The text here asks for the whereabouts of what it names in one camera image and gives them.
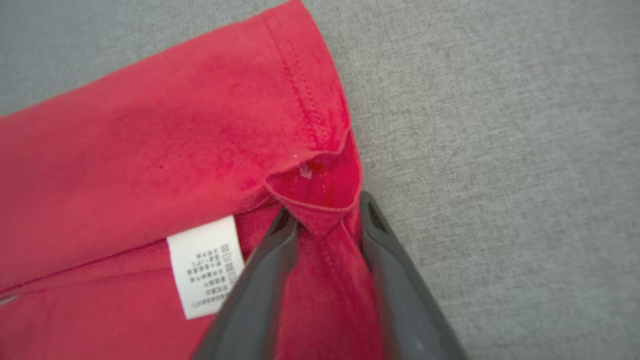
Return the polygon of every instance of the white care label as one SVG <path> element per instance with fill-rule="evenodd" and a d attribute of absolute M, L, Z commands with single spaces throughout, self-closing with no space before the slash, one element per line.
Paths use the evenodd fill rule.
<path fill-rule="evenodd" d="M 244 268 L 234 217 L 166 239 L 187 319 L 217 313 Z"/>

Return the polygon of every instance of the red fabric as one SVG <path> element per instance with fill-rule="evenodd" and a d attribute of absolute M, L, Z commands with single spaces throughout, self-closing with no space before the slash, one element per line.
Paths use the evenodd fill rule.
<path fill-rule="evenodd" d="M 1 119 L 0 173 L 2 359 L 189 357 L 214 317 L 185 320 L 164 238 L 235 214 L 248 257 L 281 205 L 305 228 L 276 358 L 381 358 L 349 113 L 297 0 Z"/>

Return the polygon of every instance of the gray fabric surface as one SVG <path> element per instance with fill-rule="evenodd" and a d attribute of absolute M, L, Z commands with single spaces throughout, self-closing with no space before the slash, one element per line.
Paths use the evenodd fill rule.
<path fill-rule="evenodd" d="M 0 113 L 279 0 L 4 0 Z M 472 359 L 640 358 L 640 3 L 307 0 Z"/>

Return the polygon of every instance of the red garment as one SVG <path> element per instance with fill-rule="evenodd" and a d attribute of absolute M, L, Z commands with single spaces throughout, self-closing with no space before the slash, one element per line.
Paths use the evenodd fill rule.
<path fill-rule="evenodd" d="M 2 359 L 189 357 L 214 317 L 185 320 L 164 238 L 235 214 L 247 258 L 281 205 L 305 228 L 276 358 L 381 358 L 349 113 L 298 0 L 3 118 L 0 173 Z"/>

